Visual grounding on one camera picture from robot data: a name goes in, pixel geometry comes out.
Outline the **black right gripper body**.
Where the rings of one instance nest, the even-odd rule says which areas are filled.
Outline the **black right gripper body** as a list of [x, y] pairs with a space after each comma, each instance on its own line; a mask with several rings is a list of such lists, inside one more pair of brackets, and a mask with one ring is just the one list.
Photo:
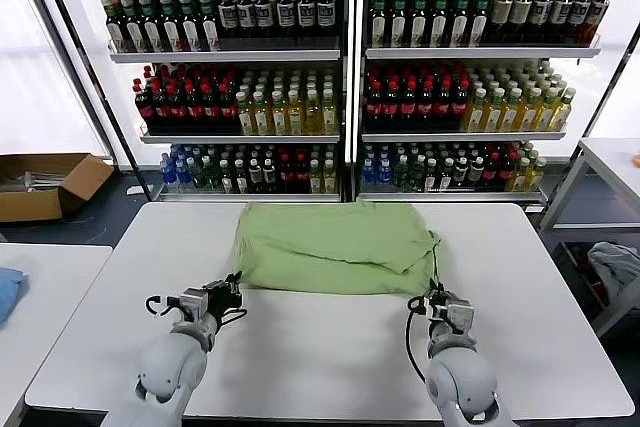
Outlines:
[[427, 317], [429, 320], [445, 320], [448, 317], [447, 314], [447, 302], [450, 296], [446, 291], [444, 296], [439, 296], [436, 293], [431, 298], [425, 297], [427, 304]]

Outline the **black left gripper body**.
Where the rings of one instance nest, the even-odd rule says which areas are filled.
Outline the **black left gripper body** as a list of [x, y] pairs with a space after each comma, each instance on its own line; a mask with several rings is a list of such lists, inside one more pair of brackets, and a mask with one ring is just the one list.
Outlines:
[[226, 318], [229, 315], [235, 315], [237, 318], [240, 318], [244, 315], [241, 291], [240, 297], [233, 297], [230, 295], [227, 285], [224, 289], [220, 289], [219, 291], [207, 292], [204, 290], [204, 292], [207, 295], [206, 312], [214, 318]]

